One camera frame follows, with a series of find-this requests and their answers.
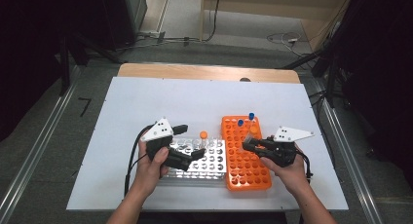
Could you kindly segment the metal floor rail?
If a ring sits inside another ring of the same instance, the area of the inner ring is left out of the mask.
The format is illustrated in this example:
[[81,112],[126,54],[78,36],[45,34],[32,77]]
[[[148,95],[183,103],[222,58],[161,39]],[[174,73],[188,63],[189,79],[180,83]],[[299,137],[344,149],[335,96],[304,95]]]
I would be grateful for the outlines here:
[[45,125],[41,129],[35,142],[30,148],[28,155],[18,170],[18,173],[11,181],[5,196],[0,204],[0,224],[7,224],[23,194],[34,170],[36,169],[40,159],[46,150],[50,138],[53,135],[55,128],[73,95],[78,80],[85,70],[85,66],[75,65],[71,71],[69,78],[72,83],[67,88],[67,91],[62,94],[56,101],[56,104],[49,115]]
[[368,224],[384,224],[378,207],[370,192],[367,182],[357,162],[349,141],[343,131],[342,125],[337,117],[336,110],[328,103],[322,105],[326,119],[331,127],[332,133],[338,144],[338,149],[343,157],[344,164],[356,190],[357,198],[363,209]]

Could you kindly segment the white board sheet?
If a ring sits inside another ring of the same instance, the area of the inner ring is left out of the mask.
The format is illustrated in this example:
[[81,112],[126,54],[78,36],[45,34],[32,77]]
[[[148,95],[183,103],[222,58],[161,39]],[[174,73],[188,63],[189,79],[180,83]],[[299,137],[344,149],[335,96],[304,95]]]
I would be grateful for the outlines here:
[[310,182],[330,210],[347,209],[347,201],[330,161],[306,90],[301,84],[225,82],[155,78],[113,78],[67,207],[112,210],[124,197],[131,148],[138,133],[161,118],[185,124],[187,136],[220,134],[227,115],[254,113],[263,135],[279,127],[309,131],[299,141],[309,157]]

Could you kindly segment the person's right hand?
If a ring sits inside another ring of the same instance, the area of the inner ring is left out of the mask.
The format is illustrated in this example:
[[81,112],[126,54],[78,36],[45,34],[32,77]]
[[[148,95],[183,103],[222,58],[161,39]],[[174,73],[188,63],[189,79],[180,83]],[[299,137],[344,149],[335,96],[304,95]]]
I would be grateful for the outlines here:
[[292,165],[285,168],[265,157],[261,157],[260,161],[282,181],[286,190],[296,199],[310,194],[311,186],[306,179],[304,160],[300,155],[295,157]]

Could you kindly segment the orange plastic tube rack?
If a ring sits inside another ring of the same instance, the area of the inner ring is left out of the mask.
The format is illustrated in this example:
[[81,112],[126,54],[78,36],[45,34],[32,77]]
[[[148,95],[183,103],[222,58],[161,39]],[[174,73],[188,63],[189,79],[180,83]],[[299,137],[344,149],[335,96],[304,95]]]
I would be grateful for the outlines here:
[[[237,121],[244,120],[241,130]],[[254,138],[261,138],[258,118],[255,124],[259,128]],[[269,170],[260,162],[259,157],[243,149],[244,138],[250,128],[248,116],[224,116],[221,120],[221,136],[225,141],[227,163],[227,187],[230,191],[266,190],[272,186]]]

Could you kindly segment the wooden shelf unit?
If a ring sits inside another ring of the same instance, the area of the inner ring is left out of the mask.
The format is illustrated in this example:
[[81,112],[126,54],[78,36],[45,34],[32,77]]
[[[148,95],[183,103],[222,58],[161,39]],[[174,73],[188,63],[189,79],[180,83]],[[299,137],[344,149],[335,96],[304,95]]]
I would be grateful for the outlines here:
[[346,13],[351,0],[201,0],[200,34],[204,35],[204,12],[216,1],[223,12],[300,19],[313,51],[321,48],[327,34]]

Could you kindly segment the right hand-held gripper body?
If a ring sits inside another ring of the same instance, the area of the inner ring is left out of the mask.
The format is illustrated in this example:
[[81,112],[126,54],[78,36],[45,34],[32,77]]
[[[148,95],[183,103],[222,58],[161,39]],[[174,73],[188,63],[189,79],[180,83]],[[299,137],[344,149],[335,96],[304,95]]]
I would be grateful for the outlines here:
[[273,161],[276,165],[285,168],[293,164],[295,157],[300,155],[307,166],[310,165],[308,157],[301,153],[295,146],[297,140],[312,137],[312,131],[303,131],[289,127],[279,127],[274,135],[265,139],[271,141],[269,145],[260,146],[260,157]]

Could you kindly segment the silver metal tube rack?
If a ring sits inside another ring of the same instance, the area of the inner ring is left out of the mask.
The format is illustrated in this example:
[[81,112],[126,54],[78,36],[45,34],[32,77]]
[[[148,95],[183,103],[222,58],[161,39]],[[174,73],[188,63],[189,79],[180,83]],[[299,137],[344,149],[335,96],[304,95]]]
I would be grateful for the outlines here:
[[214,179],[219,180],[227,172],[225,141],[219,138],[176,138],[170,144],[176,151],[185,155],[205,148],[204,156],[193,161],[187,170],[169,168],[168,178]]

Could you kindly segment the dark cabinet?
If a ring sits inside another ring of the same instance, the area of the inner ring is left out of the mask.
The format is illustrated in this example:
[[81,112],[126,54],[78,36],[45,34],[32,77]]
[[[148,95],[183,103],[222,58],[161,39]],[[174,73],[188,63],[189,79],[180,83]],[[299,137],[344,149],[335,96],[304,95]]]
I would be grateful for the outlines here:
[[135,43],[145,18],[146,0],[102,0],[105,32],[104,46],[118,50]]

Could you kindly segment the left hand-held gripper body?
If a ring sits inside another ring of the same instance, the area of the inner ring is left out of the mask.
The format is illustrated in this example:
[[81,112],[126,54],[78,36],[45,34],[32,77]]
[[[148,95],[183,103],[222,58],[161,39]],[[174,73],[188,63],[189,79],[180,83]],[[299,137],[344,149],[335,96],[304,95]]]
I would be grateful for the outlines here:
[[169,121],[166,118],[162,118],[141,137],[141,140],[146,143],[146,154],[150,159],[153,159],[162,147],[167,147],[169,155],[164,165],[169,168],[186,171],[193,160],[190,155],[181,153],[170,147],[174,137],[172,128]]

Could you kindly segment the wooden table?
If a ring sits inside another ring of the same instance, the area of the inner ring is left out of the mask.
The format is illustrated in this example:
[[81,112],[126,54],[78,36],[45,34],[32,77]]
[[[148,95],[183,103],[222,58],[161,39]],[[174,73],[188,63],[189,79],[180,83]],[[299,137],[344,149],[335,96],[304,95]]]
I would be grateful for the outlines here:
[[189,64],[125,63],[120,66],[118,76],[213,81],[249,80],[257,83],[300,83],[298,74],[293,70]]

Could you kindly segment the black metal stand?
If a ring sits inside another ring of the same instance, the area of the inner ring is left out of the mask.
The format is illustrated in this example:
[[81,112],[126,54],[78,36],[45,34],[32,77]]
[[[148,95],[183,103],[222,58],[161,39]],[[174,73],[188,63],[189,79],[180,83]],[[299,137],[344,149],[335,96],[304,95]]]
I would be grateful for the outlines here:
[[98,44],[86,38],[80,33],[65,33],[59,37],[59,55],[60,55],[60,80],[61,89],[60,96],[63,96],[71,85],[69,56],[72,56],[75,63],[78,65],[87,65],[89,56],[86,53],[86,48],[92,49],[99,55],[106,57],[110,61],[117,64],[126,63],[117,56],[111,55],[109,52],[101,48]]
[[315,78],[320,78],[324,74],[327,75],[326,88],[322,96],[327,100],[329,107],[334,108],[334,98],[342,97],[334,91],[335,80],[338,74],[338,56],[334,54],[332,49],[319,49],[311,54],[301,56],[297,60],[282,67],[284,70],[292,70],[296,67],[316,59],[315,66],[311,69],[311,73]]

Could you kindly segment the person's left hand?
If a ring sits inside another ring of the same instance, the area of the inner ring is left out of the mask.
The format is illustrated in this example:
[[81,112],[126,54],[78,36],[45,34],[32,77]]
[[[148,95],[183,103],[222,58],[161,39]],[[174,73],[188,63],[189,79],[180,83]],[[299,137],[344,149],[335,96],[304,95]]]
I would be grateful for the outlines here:
[[169,172],[169,168],[164,165],[169,155],[169,150],[166,147],[162,147],[155,154],[154,158],[150,159],[146,155],[146,143],[139,140],[138,147],[139,161],[137,162],[132,188],[141,197],[147,198],[153,193],[159,180]]

